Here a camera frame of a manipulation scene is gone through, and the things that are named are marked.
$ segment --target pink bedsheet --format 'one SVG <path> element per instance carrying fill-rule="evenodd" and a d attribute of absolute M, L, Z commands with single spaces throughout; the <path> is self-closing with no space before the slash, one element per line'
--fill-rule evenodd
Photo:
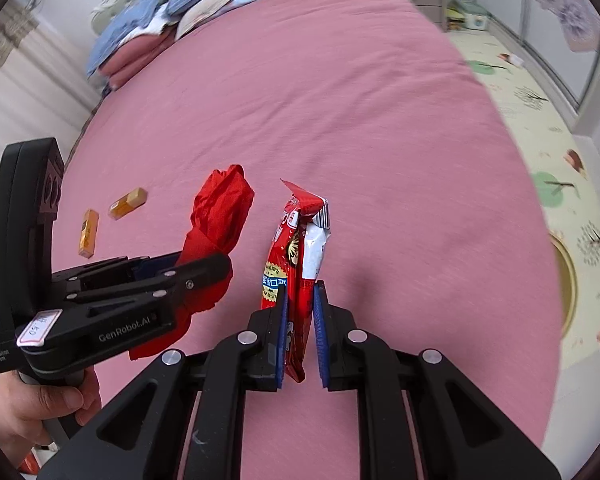
<path fill-rule="evenodd" d="M 560 300 L 534 188 L 490 98 L 407 0 L 260 0 L 199 28 L 110 95 L 68 167 L 54 267 L 74 266 L 82 215 L 94 260 L 179 250 L 214 168 L 243 165 L 255 200 L 235 276 L 179 343 L 246 326 L 290 180 L 327 197 L 331 303 L 393 348 L 443 351 L 536 443 L 554 396 Z M 147 203 L 118 222 L 131 189 Z M 146 364 L 98 366 L 105 400 Z M 356 396 L 307 380 L 250 394 L 243 479 L 358 477 Z"/>

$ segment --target small yellow box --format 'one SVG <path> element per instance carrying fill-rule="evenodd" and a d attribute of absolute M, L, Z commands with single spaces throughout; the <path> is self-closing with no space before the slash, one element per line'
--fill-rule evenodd
<path fill-rule="evenodd" d="M 114 220 L 122 218 L 140 207 L 146 202 L 147 192 L 141 187 L 136 187 L 131 193 L 127 193 L 120 200 L 116 200 L 109 207 L 109 216 Z"/>
<path fill-rule="evenodd" d="M 100 215 L 93 209 L 87 209 L 82 220 L 82 232 L 80 233 L 80 247 L 78 254 L 85 258 L 91 258 L 96 250 L 96 232 L 98 231 L 98 220 Z"/>

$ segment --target metal bolt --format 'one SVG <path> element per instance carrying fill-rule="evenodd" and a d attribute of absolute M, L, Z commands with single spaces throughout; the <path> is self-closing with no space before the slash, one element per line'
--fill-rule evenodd
<path fill-rule="evenodd" d="M 364 330 L 352 330 L 351 332 L 349 332 L 347 334 L 347 337 L 349 338 L 349 341 L 351 341 L 352 343 L 363 343 L 366 341 L 366 338 L 368 337 L 366 335 L 366 332 Z"/>
<path fill-rule="evenodd" d="M 245 330 L 238 334 L 238 341 L 243 345 L 250 345 L 258 340 L 258 334 L 251 330 Z"/>
<path fill-rule="evenodd" d="M 440 361 L 442 361 L 442 354 L 437 350 L 430 348 L 422 353 L 422 359 L 424 362 L 429 363 L 430 365 L 437 365 Z"/>
<path fill-rule="evenodd" d="M 167 350 L 162 354 L 162 362 L 167 366 L 175 365 L 182 359 L 182 354 L 177 350 Z"/>

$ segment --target snack bag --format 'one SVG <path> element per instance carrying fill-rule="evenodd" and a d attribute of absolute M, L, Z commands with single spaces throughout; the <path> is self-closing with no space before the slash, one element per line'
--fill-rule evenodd
<path fill-rule="evenodd" d="M 261 308 L 275 306 L 278 287 L 286 285 L 288 313 L 285 370 L 296 382 L 304 381 L 302 359 L 314 308 L 314 283 L 329 238 L 327 201 L 290 182 L 293 193 L 285 205 L 262 277 Z"/>

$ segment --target hand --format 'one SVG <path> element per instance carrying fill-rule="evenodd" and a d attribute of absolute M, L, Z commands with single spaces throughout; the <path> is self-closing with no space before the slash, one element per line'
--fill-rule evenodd
<path fill-rule="evenodd" d="M 100 385 L 93 367 L 84 371 L 79 388 L 32 386 L 17 372 L 0 374 L 0 448 L 19 466 L 34 444 L 51 444 L 42 421 L 75 413 L 81 426 L 100 410 Z"/>

